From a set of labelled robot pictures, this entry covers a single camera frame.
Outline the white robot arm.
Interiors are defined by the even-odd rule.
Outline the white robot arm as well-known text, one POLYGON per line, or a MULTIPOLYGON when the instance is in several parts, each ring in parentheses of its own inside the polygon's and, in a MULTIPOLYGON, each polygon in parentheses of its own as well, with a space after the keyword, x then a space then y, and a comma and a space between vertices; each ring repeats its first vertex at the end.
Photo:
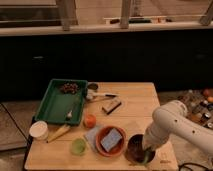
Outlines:
POLYGON ((166 144, 169 136, 174 134, 213 157, 213 131, 188 120, 187 112, 186 105, 179 100, 172 100, 157 107, 152 113, 153 121, 143 135, 143 149, 155 151, 166 144))

